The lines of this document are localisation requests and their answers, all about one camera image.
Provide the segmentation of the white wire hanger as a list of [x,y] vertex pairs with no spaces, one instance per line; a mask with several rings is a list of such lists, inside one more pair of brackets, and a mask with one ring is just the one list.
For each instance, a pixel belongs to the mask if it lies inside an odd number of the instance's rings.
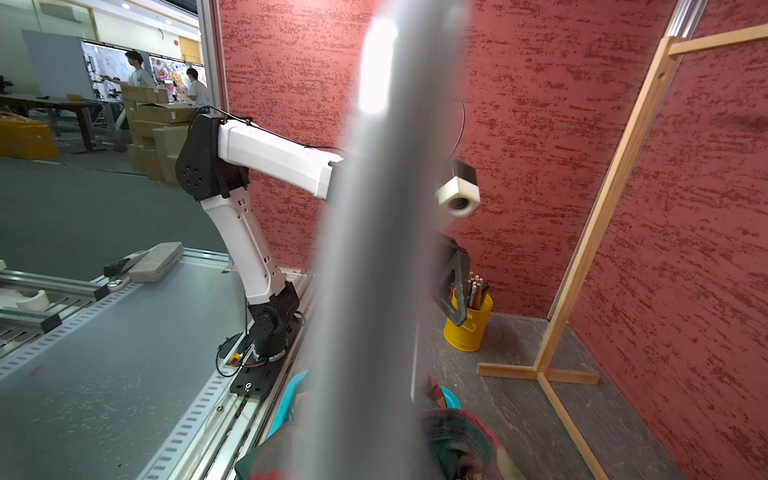
[[425,479],[411,385],[465,1],[387,1],[363,42],[319,250],[295,479]]

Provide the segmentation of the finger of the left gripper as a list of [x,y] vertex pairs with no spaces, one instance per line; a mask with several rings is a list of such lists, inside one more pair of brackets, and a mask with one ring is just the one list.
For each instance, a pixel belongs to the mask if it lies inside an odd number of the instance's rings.
[[460,247],[460,251],[454,257],[454,283],[451,285],[447,299],[438,298],[435,293],[435,302],[447,319],[452,320],[457,326],[461,326],[466,320],[468,293],[466,285],[469,281],[470,256]]

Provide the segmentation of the plaid shirt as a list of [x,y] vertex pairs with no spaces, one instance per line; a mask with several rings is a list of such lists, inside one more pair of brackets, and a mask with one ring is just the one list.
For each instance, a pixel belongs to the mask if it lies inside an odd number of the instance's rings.
[[[440,477],[522,479],[523,473],[497,436],[477,416],[463,408],[438,406],[427,397],[429,377],[431,376],[426,377],[422,383],[418,398],[427,406],[422,414],[422,431],[429,445],[430,458],[439,467]],[[298,405],[309,393],[309,383],[305,379],[303,385],[305,392],[297,397],[292,420],[235,463],[235,475],[238,479],[289,477],[288,451],[298,432]]]

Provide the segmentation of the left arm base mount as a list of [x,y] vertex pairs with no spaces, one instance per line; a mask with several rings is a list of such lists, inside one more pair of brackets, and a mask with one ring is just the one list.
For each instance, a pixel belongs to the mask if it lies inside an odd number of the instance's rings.
[[238,396],[265,398],[305,323],[305,314],[295,312],[283,333],[267,339],[262,345],[257,336],[265,330],[255,324],[247,332],[226,338],[217,347],[214,365],[220,376],[234,378],[229,391]]

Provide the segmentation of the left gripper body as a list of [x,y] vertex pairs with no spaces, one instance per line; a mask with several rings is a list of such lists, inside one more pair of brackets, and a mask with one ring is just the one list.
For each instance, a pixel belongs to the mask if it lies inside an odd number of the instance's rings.
[[454,283],[454,257],[460,251],[458,242],[444,234],[437,235],[435,260],[435,293],[438,298],[447,299]]

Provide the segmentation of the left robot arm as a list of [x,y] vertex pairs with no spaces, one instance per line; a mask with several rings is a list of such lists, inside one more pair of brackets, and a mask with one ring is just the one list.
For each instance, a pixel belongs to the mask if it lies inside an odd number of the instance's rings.
[[424,202],[433,198],[449,218],[464,218],[479,204],[479,187],[475,170],[461,161],[449,161],[447,178],[434,185],[427,174],[430,151],[426,140],[386,116],[362,116],[347,154],[295,142],[211,107],[195,112],[176,176],[213,221],[244,287],[253,323],[233,366],[279,360],[290,344],[288,323],[298,315],[298,293],[272,259],[251,206],[251,172],[337,207],[322,268],[338,310],[347,310],[356,292],[375,299],[399,278],[430,266],[433,298],[451,321],[464,323],[467,309],[452,306],[450,294],[465,293],[470,258],[442,234],[434,252],[424,252]]

